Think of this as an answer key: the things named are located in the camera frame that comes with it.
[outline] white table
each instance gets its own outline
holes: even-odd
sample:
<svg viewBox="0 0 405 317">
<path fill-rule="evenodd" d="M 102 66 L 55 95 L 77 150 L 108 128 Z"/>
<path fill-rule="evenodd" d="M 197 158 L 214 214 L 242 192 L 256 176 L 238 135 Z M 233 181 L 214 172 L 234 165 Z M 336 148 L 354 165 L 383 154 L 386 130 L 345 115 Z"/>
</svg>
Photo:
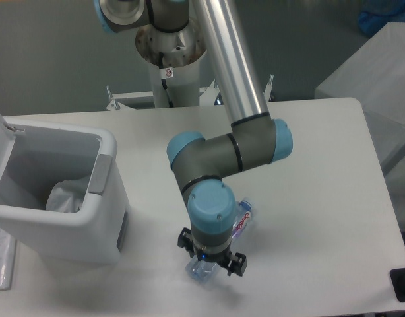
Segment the white table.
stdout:
<svg viewBox="0 0 405 317">
<path fill-rule="evenodd" d="M 405 249 L 361 106 L 353 99 L 270 104 L 288 122 L 285 160 L 225 178 L 257 221 L 239 250 L 242 278 L 220 272 L 210 289 L 184 271 L 176 246 L 189 225 L 166 156 L 177 133 L 230 131 L 222 107 L 26 116 L 106 128 L 133 206 L 117 265 L 39 256 L 19 244 L 0 316 L 332 316 L 405 309 L 389 271 Z"/>
</svg>

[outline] robotic arm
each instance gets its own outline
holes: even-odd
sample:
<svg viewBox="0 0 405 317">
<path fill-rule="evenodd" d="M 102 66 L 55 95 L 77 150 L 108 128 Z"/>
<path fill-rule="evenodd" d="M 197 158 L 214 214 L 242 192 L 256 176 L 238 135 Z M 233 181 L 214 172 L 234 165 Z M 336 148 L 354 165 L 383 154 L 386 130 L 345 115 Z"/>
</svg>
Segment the robotic arm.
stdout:
<svg viewBox="0 0 405 317">
<path fill-rule="evenodd" d="M 100 0 L 102 11 L 107 2 Z M 177 34 L 189 25 L 187 0 L 111 2 L 130 12 L 140 12 L 138 8 L 142 7 L 141 16 L 134 15 L 132 27 L 150 22 L 157 31 Z M 199 260 L 219 263 L 228 275 L 242 276 L 246 257 L 230 251 L 235 197 L 222 178 L 287 157 L 293 148 L 292 134 L 283 120 L 270 117 L 260 85 L 253 77 L 234 1 L 194 0 L 193 4 L 232 132 L 209 140 L 196 131 L 184 132 L 169 142 L 170 166 L 191 220 L 191 230 L 182 230 L 178 246 L 191 257 L 197 255 Z M 154 10 L 162 5 L 164 10 Z M 145 12 L 148 20 L 142 17 Z"/>
</svg>

